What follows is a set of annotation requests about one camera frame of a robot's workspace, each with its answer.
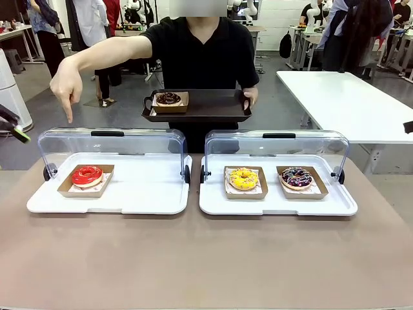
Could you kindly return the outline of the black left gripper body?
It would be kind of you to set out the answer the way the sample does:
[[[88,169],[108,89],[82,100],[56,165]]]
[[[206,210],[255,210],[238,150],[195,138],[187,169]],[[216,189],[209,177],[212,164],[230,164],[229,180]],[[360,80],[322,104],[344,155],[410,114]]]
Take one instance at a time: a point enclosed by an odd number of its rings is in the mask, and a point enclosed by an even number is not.
[[[3,105],[0,105],[0,117],[1,117],[1,130],[13,130],[18,126],[20,117],[6,108]]]

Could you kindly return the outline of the person's right hand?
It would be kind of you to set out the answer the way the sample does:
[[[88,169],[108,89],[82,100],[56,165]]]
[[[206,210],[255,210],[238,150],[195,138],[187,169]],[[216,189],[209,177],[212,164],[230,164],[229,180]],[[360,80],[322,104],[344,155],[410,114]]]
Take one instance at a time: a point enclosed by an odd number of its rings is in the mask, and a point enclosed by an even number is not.
[[[78,103],[83,90],[78,55],[65,58],[50,82],[50,89],[59,100],[69,123],[73,122],[72,105]]]

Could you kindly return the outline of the person's left hand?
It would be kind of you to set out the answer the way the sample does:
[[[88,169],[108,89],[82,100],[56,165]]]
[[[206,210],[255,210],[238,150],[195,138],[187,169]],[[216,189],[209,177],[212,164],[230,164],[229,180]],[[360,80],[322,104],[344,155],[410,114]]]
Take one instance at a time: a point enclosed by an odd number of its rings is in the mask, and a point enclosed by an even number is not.
[[[256,104],[258,99],[258,89],[256,86],[252,88],[244,88],[243,94],[247,100],[244,102],[244,109],[246,110],[248,107],[253,107]]]

